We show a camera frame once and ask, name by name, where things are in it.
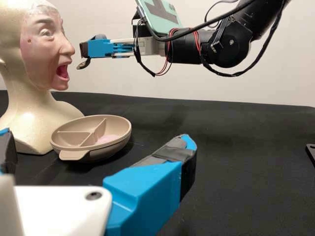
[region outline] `robotic arm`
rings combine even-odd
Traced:
[[[104,35],[97,35],[81,43],[81,56],[87,58],[87,61],[80,64],[78,69],[87,67],[92,58],[125,58],[135,55],[138,62],[144,66],[141,56],[160,55],[165,56],[171,63],[203,64],[218,75],[239,76],[259,61],[279,24],[283,9],[289,2],[290,0],[240,0],[236,7],[238,10],[234,14],[221,18],[215,30],[197,31],[200,40],[199,47],[195,33],[189,33],[187,28],[176,29],[172,35],[164,38],[157,36],[148,24],[143,10],[138,6],[137,13],[144,25],[134,26],[134,38],[109,40]],[[163,7],[161,0],[154,1],[154,4]],[[248,55],[251,42],[259,40],[273,22],[274,25],[261,53],[247,70],[228,75],[217,72],[210,66],[210,64],[222,68],[237,66]],[[136,53],[135,45],[138,45],[138,53]]]

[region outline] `pink food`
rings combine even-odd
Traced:
[[[98,139],[98,141],[95,144],[106,144],[110,143],[116,139],[118,139],[119,136],[115,134],[110,134],[110,135],[104,135]]]

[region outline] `metal screw hole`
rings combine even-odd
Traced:
[[[102,197],[102,194],[100,192],[93,192],[93,193],[90,193],[86,196],[86,199],[89,200],[89,201],[95,201],[95,200],[98,200]]]

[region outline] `mannequin head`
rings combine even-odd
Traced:
[[[10,75],[6,80],[37,90],[66,90],[74,52],[49,2],[0,0],[0,72]]]

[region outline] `smartphone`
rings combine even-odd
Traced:
[[[136,0],[138,13],[157,35],[165,35],[173,28],[182,28],[175,7],[165,0]]]

